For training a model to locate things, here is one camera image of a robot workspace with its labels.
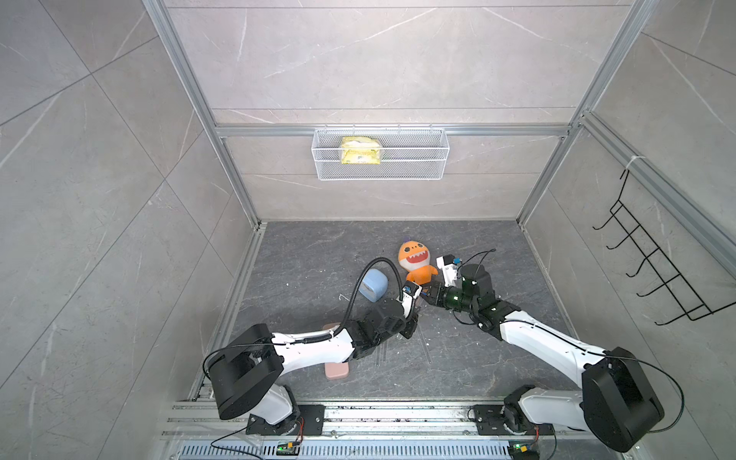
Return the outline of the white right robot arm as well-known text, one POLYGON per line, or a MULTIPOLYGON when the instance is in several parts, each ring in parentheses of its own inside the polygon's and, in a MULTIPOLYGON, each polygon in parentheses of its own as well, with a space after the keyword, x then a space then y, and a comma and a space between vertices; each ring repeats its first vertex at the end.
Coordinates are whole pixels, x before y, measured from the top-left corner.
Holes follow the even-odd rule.
POLYGON ((573 390, 535 385, 515 390, 501 410, 509 432, 564 426, 593 434, 611 450, 628 452, 664 419, 643 361, 621 347, 606 350, 570 337, 499 298, 480 264, 444 272, 422 295, 431 306, 465 312, 480 331, 525 350, 575 384, 573 390))

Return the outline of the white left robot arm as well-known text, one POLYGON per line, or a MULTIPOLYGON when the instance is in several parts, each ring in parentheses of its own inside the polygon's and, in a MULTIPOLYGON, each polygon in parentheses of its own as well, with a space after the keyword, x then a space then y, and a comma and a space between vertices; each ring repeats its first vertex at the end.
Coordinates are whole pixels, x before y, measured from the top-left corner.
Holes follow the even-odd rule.
POLYGON ((349 319, 313 333, 272 333, 257 324, 203 360, 220 419, 251 413, 271 426, 295 414, 291 393, 277 384, 296 370, 368 357, 394 335, 410 338, 417 325, 415 300, 383 300, 361 320, 349 319))

